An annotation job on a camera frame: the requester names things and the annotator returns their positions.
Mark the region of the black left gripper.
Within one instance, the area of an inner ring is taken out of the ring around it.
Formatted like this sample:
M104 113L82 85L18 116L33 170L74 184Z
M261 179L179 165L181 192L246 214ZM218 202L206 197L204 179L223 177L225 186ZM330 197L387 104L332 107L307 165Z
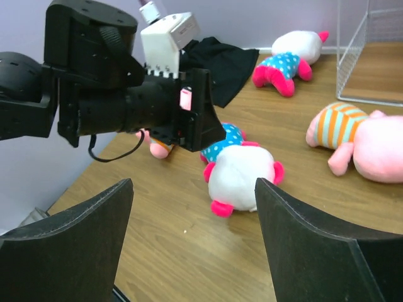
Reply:
M212 100L212 79L207 69L173 73L149 71L146 84L154 84L143 125L152 138L187 151L203 150L225 138L225 130Z

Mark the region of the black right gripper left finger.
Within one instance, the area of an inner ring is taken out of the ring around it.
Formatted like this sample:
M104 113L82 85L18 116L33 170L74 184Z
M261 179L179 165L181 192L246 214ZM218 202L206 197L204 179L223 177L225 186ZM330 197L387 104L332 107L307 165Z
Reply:
M1 235L1 301L128 301L114 282L132 201L122 179Z

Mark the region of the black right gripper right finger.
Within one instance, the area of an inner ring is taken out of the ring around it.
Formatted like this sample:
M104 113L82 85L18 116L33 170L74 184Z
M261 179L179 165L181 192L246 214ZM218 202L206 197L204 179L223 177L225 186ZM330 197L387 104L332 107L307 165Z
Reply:
M402 300L401 235L332 216L263 178L255 193L278 301Z

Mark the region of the white plush blue dress front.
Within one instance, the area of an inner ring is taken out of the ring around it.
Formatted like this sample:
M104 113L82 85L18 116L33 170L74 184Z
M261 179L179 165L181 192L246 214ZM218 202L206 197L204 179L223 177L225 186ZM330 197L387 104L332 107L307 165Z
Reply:
M212 200L211 211L228 218L233 211L256 211L255 184L259 178L278 185L285 169L259 143L247 140L246 133L232 123L222 123L225 139L200 152L206 163L203 171Z

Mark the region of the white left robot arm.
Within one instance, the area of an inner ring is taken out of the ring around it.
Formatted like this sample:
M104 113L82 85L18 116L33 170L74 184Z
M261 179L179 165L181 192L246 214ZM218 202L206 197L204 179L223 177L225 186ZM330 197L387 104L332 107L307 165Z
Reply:
M198 33L192 13L144 11L145 64L133 56L130 14L97 1L53 1L42 63L1 54L1 139L50 135L53 123L73 147L102 133L140 133L197 152L223 140L207 69L179 69Z

